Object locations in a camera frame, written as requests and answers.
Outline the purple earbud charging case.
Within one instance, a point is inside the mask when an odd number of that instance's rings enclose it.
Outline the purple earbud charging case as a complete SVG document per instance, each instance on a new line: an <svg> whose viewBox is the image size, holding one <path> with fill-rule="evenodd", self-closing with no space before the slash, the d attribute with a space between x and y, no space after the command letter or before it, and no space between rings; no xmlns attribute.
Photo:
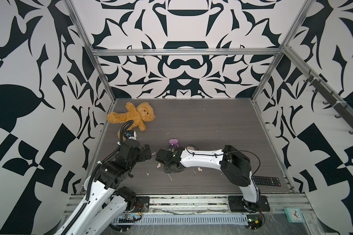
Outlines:
<svg viewBox="0 0 353 235"><path fill-rule="evenodd" d="M179 141L177 139L170 139L169 140L169 149L176 149L179 148Z"/></svg>

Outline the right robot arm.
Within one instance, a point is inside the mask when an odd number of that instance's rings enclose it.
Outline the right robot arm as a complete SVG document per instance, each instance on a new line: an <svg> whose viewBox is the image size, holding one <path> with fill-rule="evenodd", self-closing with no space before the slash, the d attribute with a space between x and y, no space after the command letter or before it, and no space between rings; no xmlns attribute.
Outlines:
<svg viewBox="0 0 353 235"><path fill-rule="evenodd" d="M230 183L239 187L243 200L249 205L260 201L260 191L253 180L251 160L233 146L203 151L193 146L174 150L160 149L156 161L164 165L166 173L182 172L186 168L199 167L219 170Z"/></svg>

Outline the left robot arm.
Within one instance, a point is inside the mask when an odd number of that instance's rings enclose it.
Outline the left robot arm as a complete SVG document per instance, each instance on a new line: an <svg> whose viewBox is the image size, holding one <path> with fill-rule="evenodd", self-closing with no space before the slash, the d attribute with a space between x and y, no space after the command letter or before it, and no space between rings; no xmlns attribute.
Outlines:
<svg viewBox="0 0 353 235"><path fill-rule="evenodd" d="M152 153L149 145L141 146L135 136L126 135L133 124L134 120L123 124L117 148L97 162L84 183L84 198L56 234L99 235L122 213L134 210L136 193L120 185L132 176L135 165L151 159Z"/></svg>

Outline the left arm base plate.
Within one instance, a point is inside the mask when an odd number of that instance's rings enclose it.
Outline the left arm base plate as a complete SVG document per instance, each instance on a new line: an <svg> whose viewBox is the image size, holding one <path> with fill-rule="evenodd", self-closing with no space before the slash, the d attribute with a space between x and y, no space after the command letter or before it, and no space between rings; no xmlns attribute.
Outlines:
<svg viewBox="0 0 353 235"><path fill-rule="evenodd" d="M134 211L143 211L149 208L150 197L148 196L136 196Z"/></svg>

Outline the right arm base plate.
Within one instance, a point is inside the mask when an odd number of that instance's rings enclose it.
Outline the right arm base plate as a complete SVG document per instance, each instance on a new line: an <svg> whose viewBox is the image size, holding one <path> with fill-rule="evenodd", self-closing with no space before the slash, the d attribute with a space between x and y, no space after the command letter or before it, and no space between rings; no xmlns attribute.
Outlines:
<svg viewBox="0 0 353 235"><path fill-rule="evenodd" d="M229 209L232 212L255 213L261 209L262 212L269 212L270 205L266 196L261 195L257 203L251 203L244 200L242 196L228 197Z"/></svg>

